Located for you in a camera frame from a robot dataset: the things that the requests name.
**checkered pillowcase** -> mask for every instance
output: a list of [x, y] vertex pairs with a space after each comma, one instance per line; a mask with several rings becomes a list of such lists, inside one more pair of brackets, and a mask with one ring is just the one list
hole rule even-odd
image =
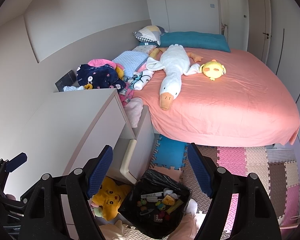
[[141, 42], [155, 42], [160, 45], [160, 36], [165, 33], [164, 28], [156, 25], [144, 27], [143, 29], [134, 32], [134, 36]]

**teal pillow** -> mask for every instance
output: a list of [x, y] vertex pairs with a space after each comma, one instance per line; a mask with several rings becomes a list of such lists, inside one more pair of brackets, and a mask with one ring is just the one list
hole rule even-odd
[[161, 44], [149, 42], [148, 45], [157, 45], [160, 48], [179, 44], [185, 48], [214, 49], [231, 52], [226, 38], [221, 34], [198, 33], [198, 32], [172, 32], [165, 33], [160, 37]]

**door handle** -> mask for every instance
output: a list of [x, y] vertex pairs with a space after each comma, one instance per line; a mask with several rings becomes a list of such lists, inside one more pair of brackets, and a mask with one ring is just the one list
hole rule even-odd
[[269, 39], [269, 33], [263, 33], [263, 34], [267, 35], [267, 39]]

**white dresser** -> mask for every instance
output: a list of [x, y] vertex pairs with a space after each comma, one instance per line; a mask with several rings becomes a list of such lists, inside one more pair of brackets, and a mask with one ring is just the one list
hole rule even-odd
[[[105, 145], [114, 149], [107, 175], [135, 184], [148, 167], [154, 132], [147, 106], [138, 127], [131, 128], [116, 89], [53, 93], [37, 109], [15, 141], [11, 154], [28, 160], [16, 169], [5, 193], [17, 199], [44, 173], [66, 175], [97, 157]], [[62, 198], [66, 223], [73, 224], [67, 198]]]

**pink blanket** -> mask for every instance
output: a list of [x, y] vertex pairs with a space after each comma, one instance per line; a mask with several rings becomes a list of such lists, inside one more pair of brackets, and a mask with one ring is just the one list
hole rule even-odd
[[226, 75], [215, 81], [201, 73], [183, 75], [179, 96], [170, 110], [163, 111], [159, 107], [159, 89], [165, 73], [156, 71], [134, 96], [149, 106], [152, 124], [158, 132], [174, 140], [207, 146], [294, 143], [300, 126], [297, 106], [265, 64], [236, 49], [231, 53], [185, 49], [203, 56], [199, 64], [216, 59], [225, 66]]

